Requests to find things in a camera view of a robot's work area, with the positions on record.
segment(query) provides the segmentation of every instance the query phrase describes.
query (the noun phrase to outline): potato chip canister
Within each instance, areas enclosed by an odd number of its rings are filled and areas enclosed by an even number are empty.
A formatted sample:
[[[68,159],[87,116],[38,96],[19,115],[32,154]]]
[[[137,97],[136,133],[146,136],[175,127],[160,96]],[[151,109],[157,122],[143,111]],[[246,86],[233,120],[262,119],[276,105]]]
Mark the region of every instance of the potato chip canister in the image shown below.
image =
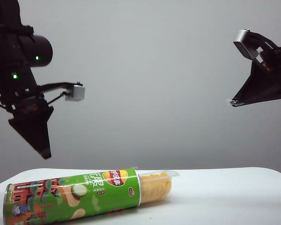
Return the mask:
[[[175,171],[138,174],[134,168],[9,184],[5,225],[45,225],[161,200]]]

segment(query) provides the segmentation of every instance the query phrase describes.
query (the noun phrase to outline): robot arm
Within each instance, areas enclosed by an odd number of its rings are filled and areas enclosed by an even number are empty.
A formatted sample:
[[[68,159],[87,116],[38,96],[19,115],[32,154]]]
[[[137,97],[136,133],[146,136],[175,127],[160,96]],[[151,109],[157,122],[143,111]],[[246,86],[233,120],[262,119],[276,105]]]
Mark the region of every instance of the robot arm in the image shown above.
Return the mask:
[[[250,30],[240,30],[234,44],[252,60],[252,66],[249,78],[230,102],[232,106],[281,99],[281,47]]]
[[[33,34],[33,27],[23,26],[17,0],[0,0],[0,106],[12,113],[9,124],[43,157],[50,158],[47,121],[52,102],[43,93],[64,88],[66,100],[84,99],[80,83],[37,85],[31,67],[46,66],[53,51],[50,42]]]

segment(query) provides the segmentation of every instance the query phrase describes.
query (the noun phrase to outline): gray wall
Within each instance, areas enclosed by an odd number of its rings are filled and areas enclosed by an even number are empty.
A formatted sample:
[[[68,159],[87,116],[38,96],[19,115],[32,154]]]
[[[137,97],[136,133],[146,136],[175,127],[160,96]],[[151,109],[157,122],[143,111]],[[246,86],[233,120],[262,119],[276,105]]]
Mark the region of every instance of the gray wall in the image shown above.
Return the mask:
[[[53,61],[38,84],[81,81],[85,100],[54,104],[43,160],[0,109],[0,182],[40,167],[281,172],[281,100],[233,108],[251,62],[232,41],[250,28],[281,46],[281,0],[21,0],[23,24]],[[46,95],[50,100],[60,91]]]

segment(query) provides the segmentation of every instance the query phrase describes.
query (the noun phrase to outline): chip can label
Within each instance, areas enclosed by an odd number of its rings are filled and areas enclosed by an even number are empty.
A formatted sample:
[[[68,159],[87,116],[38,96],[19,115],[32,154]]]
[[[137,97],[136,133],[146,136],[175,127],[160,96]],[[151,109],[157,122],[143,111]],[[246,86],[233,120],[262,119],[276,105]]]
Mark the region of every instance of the chip can label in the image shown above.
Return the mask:
[[[135,169],[10,184],[4,200],[6,225],[52,224],[138,206]]]

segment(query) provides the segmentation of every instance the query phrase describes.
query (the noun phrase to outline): white tabletop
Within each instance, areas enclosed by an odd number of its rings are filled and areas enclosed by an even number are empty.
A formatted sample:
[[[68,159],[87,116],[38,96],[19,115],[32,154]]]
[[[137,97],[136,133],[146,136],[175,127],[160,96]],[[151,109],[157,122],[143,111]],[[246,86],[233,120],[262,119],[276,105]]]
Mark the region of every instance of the white tabletop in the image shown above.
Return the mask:
[[[281,225],[281,173],[256,167],[176,171],[180,176],[173,178],[172,190],[162,202],[60,224]],[[8,179],[0,184],[0,225],[9,183],[95,172],[98,170],[34,169]]]

